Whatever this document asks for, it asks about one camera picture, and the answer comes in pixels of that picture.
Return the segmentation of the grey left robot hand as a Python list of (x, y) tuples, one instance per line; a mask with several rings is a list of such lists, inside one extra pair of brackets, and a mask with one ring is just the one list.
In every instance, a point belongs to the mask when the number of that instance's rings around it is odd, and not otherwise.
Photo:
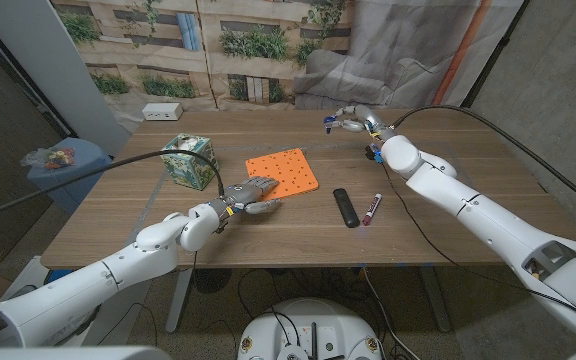
[(280, 199), (263, 200), (279, 182), (274, 178), (255, 176), (229, 186), (224, 194), (209, 202), (220, 220), (245, 212), (261, 214), (272, 212), (280, 206)]

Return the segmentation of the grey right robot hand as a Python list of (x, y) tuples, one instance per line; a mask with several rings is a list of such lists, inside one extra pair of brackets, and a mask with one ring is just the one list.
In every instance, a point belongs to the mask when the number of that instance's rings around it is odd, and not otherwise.
[(340, 108), (334, 115), (324, 119), (324, 128), (330, 134), (334, 128), (353, 133), (367, 132), (373, 139), (386, 142), (396, 136), (396, 132), (365, 105), (351, 105)]

